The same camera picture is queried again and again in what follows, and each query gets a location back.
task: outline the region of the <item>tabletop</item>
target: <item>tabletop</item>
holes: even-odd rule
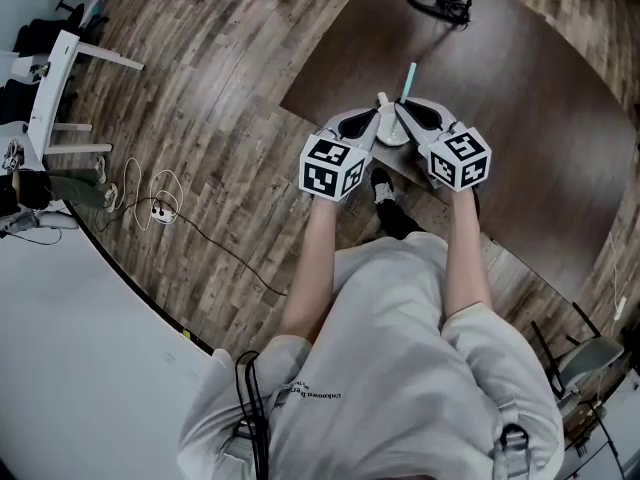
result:
[[[58,105],[76,58],[79,41],[78,36],[65,31],[60,32],[49,55],[49,73],[40,80],[38,86],[27,134],[40,160],[49,144]]]
[[[608,87],[544,19],[516,0],[474,0],[455,28],[406,0],[350,0],[281,105],[322,126],[412,95],[446,106],[493,151],[482,229],[573,301],[616,215],[635,131]],[[411,147],[374,155],[425,186]]]

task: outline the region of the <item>green pants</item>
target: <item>green pants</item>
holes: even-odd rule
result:
[[[104,192],[98,188],[95,169],[63,169],[48,171],[53,200],[64,199],[91,208],[105,207]]]

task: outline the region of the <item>person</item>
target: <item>person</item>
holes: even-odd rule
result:
[[[390,236],[336,253],[337,204],[316,197],[278,336],[252,363],[268,477],[552,480],[561,417],[535,353],[491,309],[472,191],[450,195],[447,245],[385,171],[372,184]],[[266,478],[236,382],[215,350],[180,436],[189,480]]]
[[[44,210],[51,201],[69,201],[112,213],[118,187],[111,183],[107,190],[105,159],[99,156],[93,169],[32,171],[17,169],[0,176],[0,218],[20,212],[20,206]]]

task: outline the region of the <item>shoe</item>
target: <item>shoe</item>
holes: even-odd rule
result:
[[[105,165],[106,165],[105,159],[102,155],[100,155],[96,159],[96,165],[94,167],[94,169],[98,173],[98,183],[100,183],[100,185],[104,185],[107,182],[107,173],[104,170]]]
[[[377,167],[373,170],[371,173],[371,186],[376,194],[376,204],[396,200],[396,194],[393,191],[393,182],[384,169]]]
[[[118,187],[112,183],[104,195],[104,209],[107,213],[113,213],[116,209],[116,199],[118,199]]]

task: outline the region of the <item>shirt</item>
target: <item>shirt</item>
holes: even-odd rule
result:
[[[44,210],[51,202],[51,181],[44,171],[19,171],[20,204],[32,210]],[[13,175],[0,176],[0,217],[17,213],[18,201],[12,186]]]
[[[314,346],[280,336],[256,361],[270,478],[489,480],[507,407],[529,434],[531,480],[555,477],[562,421],[537,357],[482,304],[444,322],[445,263],[426,233],[337,253]],[[234,363],[216,350],[181,436],[186,478],[255,477],[250,443],[232,438],[241,417]]]

